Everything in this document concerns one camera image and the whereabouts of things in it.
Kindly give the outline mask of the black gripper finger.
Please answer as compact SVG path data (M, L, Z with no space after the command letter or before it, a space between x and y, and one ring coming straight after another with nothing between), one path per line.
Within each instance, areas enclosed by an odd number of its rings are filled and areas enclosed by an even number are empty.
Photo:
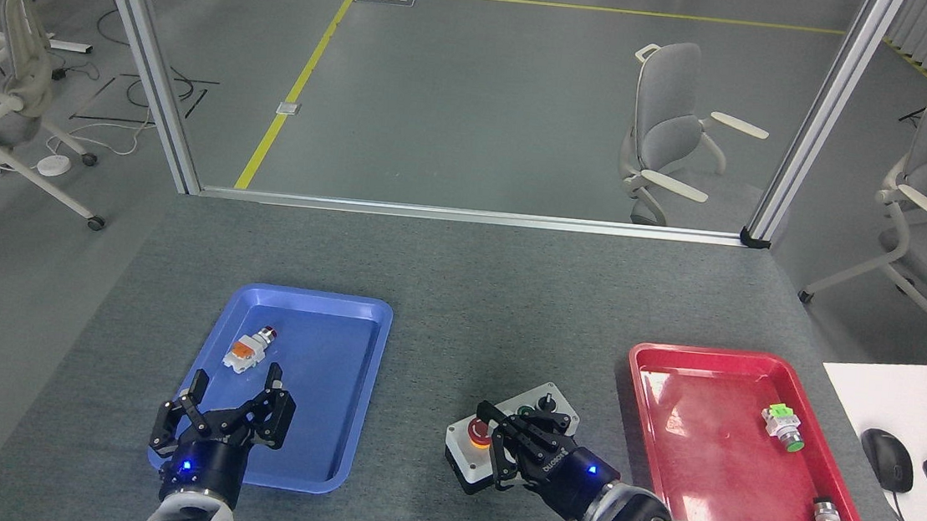
M262 444L273 450L283 447L296 406L283 387L282 377L281 365L273 362L262 391L237 410L233 446L249 448Z
M545 479L537 475L537 470L550 455L551 437L491 431L490 438L494 488L502 491L513 488L504 482L521 476L524 488L542 494Z
M191 429L206 434L207 421L198 406L201 404L209 384L209 375L204 369L197 370L191 385L180 392L175 400L168 400L160 406L153 428L150 429L149 445L158 457L171 457L179 447L176 431L183 416L188 418Z
M489 401L476 407L477 418L494 424L492 435L504 441L512 439L514 445L525 450L557 451L565 446L566 430L572 417L553 411L535 410L526 415L507 415Z

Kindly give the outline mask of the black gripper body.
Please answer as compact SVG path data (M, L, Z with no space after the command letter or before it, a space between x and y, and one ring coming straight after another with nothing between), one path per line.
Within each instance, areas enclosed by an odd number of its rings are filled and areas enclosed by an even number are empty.
M588 521L594 512L593 503L620 478L616 468L588 448L578 446L569 452L559 451L546 466L534 468L529 488L564 520Z
M253 437L234 432L229 436L202 437L185 432L182 439L161 437L159 499L175 493L204 493L229 508L237 508Z

